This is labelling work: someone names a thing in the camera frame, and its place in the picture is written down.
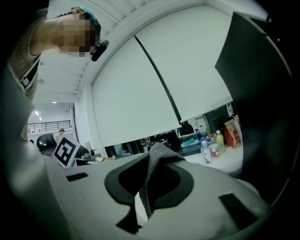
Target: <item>snack bag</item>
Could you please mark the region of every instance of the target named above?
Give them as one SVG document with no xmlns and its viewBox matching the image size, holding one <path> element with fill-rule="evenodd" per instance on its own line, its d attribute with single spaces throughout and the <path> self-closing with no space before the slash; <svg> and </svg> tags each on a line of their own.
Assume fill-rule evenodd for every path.
<svg viewBox="0 0 300 240">
<path fill-rule="evenodd" d="M 240 120 L 238 115 L 236 115 L 233 119 L 229 120 L 228 122 L 224 123 L 226 126 L 225 139 L 227 141 L 227 146 L 233 147 L 233 149 L 236 149 L 242 144 L 239 123 Z"/>
</svg>

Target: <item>black cover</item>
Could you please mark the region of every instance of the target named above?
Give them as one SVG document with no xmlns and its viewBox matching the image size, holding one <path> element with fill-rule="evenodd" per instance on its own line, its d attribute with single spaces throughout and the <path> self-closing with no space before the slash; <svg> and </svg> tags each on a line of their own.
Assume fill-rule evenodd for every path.
<svg viewBox="0 0 300 240">
<path fill-rule="evenodd" d="M 37 139 L 37 147 L 41 150 L 56 146 L 56 141 L 53 138 L 53 133 L 41 135 Z"/>
<path fill-rule="evenodd" d="M 242 179 L 253 184 L 268 203 L 274 203 L 297 157 L 297 84 L 268 33 L 245 14 L 233 13 L 215 67 L 239 113 L 244 143 Z"/>
</svg>

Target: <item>roller blind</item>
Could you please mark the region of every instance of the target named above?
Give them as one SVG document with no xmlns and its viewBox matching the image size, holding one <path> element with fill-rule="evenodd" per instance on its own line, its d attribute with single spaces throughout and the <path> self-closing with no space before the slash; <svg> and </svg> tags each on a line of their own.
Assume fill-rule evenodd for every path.
<svg viewBox="0 0 300 240">
<path fill-rule="evenodd" d="M 230 16 L 200 6 L 167 15 L 136 34 L 159 69 L 182 120 L 232 101 L 214 67 L 230 21 Z"/>
<path fill-rule="evenodd" d="M 92 89 L 104 146 L 179 127 L 155 70 L 133 37 L 108 61 Z"/>
</svg>

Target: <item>white table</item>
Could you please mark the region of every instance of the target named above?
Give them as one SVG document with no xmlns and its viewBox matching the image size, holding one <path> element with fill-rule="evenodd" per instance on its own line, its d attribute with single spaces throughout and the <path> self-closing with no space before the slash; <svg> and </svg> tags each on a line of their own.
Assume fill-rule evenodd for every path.
<svg viewBox="0 0 300 240">
<path fill-rule="evenodd" d="M 184 157 L 188 162 L 217 168 L 225 173 L 232 173 L 243 166 L 243 146 L 237 149 L 226 147 L 226 153 L 219 157 L 211 157 L 211 163 L 206 164 L 202 153 Z"/>
</svg>

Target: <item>gray cloth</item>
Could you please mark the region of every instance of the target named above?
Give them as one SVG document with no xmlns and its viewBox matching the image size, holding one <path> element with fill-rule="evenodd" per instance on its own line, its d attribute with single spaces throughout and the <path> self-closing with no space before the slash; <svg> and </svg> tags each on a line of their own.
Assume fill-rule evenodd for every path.
<svg viewBox="0 0 300 240">
<path fill-rule="evenodd" d="M 156 143 L 153 145 L 149 152 L 149 165 L 148 165 L 148 173 L 147 178 L 145 181 L 144 186 L 140 189 L 139 195 L 140 199 L 142 201 L 142 204 L 144 205 L 146 214 L 148 218 L 151 216 L 152 212 L 149 206 L 149 197 L 151 196 L 147 195 L 147 186 L 150 182 L 154 182 L 153 178 L 157 177 L 155 174 L 155 170 L 159 167 L 159 164 L 161 162 L 174 162 L 174 161 L 181 161 L 184 160 L 184 157 L 179 155 L 178 153 L 174 152 L 173 150 L 169 149 L 168 147 L 162 145 L 161 143 Z"/>
<path fill-rule="evenodd" d="M 149 182 L 152 173 L 158 167 L 159 162 L 174 162 L 185 160 L 183 156 L 157 142 L 149 152 L 149 165 L 146 183 Z"/>
</svg>

